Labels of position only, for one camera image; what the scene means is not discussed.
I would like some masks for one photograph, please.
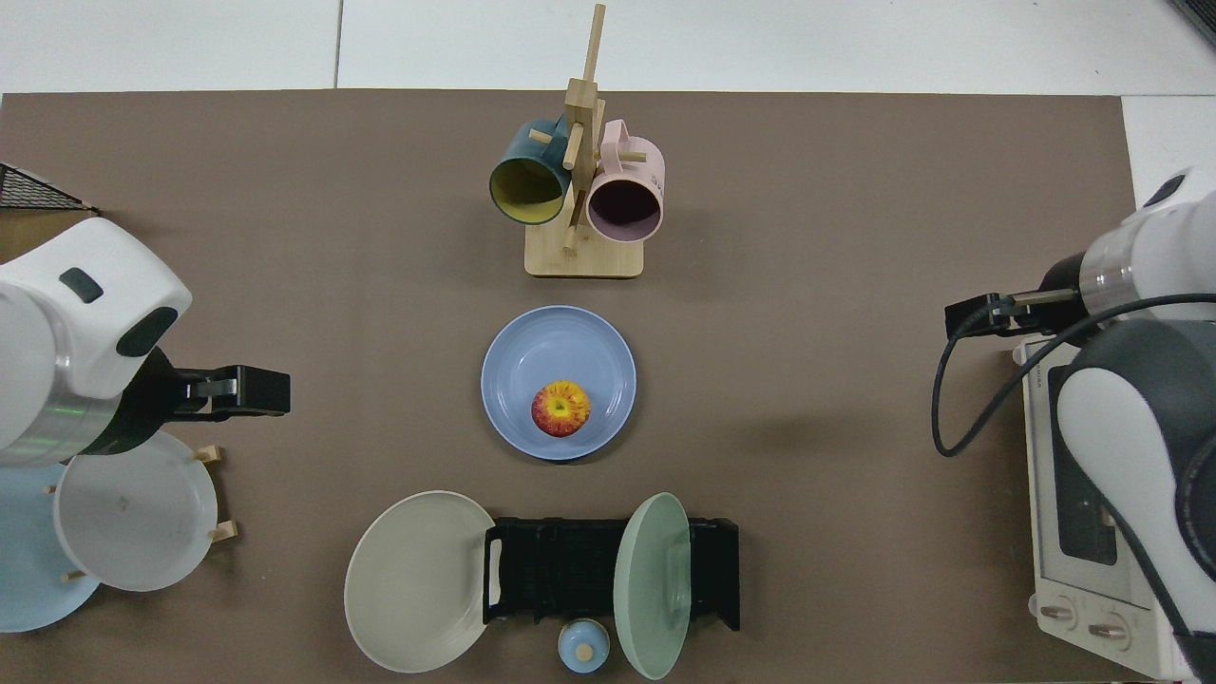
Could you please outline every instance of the white floor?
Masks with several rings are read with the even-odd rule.
[[[1124,96],[1137,200],[1216,164],[1216,49],[1166,0],[607,0],[604,90]],[[0,0],[0,92],[563,89],[592,0]]]

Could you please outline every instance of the light blue plate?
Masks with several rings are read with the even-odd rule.
[[[536,392],[554,380],[579,383],[591,416],[569,437],[552,437],[531,419]],[[547,461],[585,456],[625,425],[637,396],[637,369],[625,338],[578,307],[533,309],[507,324],[482,365],[482,403],[512,447]]]
[[[97,588],[90,576],[63,582],[77,570],[55,534],[55,497],[63,466],[0,467],[0,632],[28,632],[58,622]]]

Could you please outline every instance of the wire basket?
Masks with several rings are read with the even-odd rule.
[[[96,208],[9,164],[0,164],[0,209],[83,209],[97,213]]]

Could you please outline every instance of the red apple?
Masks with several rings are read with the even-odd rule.
[[[590,416],[591,399],[569,380],[550,382],[533,399],[533,421],[553,437],[574,434]]]

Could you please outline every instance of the black cable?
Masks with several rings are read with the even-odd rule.
[[[985,318],[992,308],[997,305],[1002,305],[1006,308],[1012,307],[1013,298],[1002,297],[996,303],[984,304],[983,307],[976,309],[974,314],[968,316],[967,320],[963,321],[963,324],[955,330],[955,332],[950,336],[948,341],[946,342],[946,348],[941,352],[941,360],[938,361],[938,374],[933,379],[933,404],[929,407],[930,421],[933,421],[934,448],[938,449],[939,454],[946,456],[947,459],[958,455],[963,449],[966,449],[972,443],[972,441],[975,439],[975,437],[980,433],[980,431],[984,430],[984,426],[987,425],[989,420],[992,419],[992,415],[996,414],[996,410],[1001,407],[1001,404],[1003,404],[1004,400],[1009,398],[1009,394],[1012,394],[1013,391],[1018,388],[1018,385],[1021,382],[1021,379],[1026,377],[1026,375],[1030,374],[1031,369],[1034,369],[1036,365],[1038,365],[1040,361],[1043,360],[1043,357],[1054,352],[1060,344],[1064,344],[1065,342],[1080,336],[1082,332],[1088,331],[1099,323],[1108,321],[1115,316],[1120,316],[1132,312],[1139,312],[1143,309],[1150,309],[1153,307],[1164,307],[1167,304],[1216,304],[1216,295],[1205,295],[1205,293],[1166,295],[1164,297],[1149,297],[1147,299],[1137,299],[1135,302],[1128,302],[1126,304],[1119,304],[1118,307],[1111,307],[1104,312],[1093,314],[1083,320],[1080,320],[1068,326],[1066,329],[1060,331],[1059,335],[1057,335],[1049,342],[1043,344],[1042,348],[1035,352],[1034,355],[1026,359],[1026,363],[1021,364],[1021,368],[1018,370],[1018,372],[1014,374],[1013,377],[1007,380],[1004,385],[1002,385],[1001,388],[996,391],[996,394],[992,396],[992,400],[990,400],[987,405],[984,407],[984,410],[980,411],[979,417],[975,419],[975,422],[972,424],[972,427],[967,431],[966,434],[963,434],[962,439],[959,439],[953,447],[946,447],[941,441],[941,425],[940,425],[941,416],[940,416],[939,403],[941,400],[941,382],[946,376],[946,363],[950,361],[950,354],[955,351],[955,344],[957,344],[958,341],[964,337],[963,332],[966,332],[973,325],[979,323],[980,319]]]

